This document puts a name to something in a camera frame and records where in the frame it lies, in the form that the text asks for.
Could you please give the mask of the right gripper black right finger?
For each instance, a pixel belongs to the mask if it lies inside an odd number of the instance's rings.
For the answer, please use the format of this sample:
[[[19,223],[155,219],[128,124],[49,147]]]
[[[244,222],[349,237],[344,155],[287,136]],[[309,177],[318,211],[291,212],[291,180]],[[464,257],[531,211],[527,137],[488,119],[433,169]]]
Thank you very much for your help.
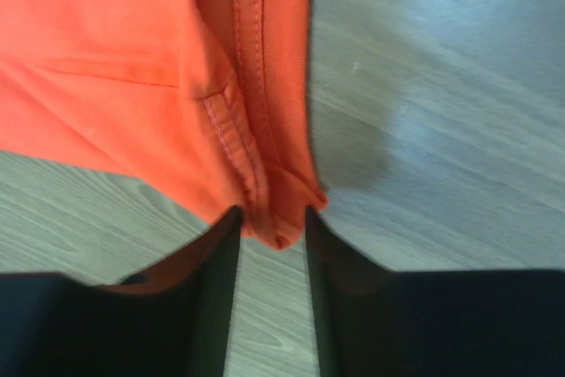
[[[309,207],[305,247],[322,376],[561,376],[558,269],[384,268]]]

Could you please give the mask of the orange t-shirt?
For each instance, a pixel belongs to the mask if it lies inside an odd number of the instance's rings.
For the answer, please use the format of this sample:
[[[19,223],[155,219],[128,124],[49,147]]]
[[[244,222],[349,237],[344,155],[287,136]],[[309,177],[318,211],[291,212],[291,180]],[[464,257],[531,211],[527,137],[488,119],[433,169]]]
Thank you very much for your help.
[[[144,180],[282,250],[323,208],[311,0],[1,0],[1,148]]]

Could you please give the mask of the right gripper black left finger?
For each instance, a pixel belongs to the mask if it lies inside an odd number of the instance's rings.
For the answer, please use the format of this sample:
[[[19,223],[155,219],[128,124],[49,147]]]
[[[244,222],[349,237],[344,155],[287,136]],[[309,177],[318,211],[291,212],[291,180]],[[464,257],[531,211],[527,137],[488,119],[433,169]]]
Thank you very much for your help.
[[[111,285],[53,272],[1,277],[4,376],[221,376],[242,211]]]

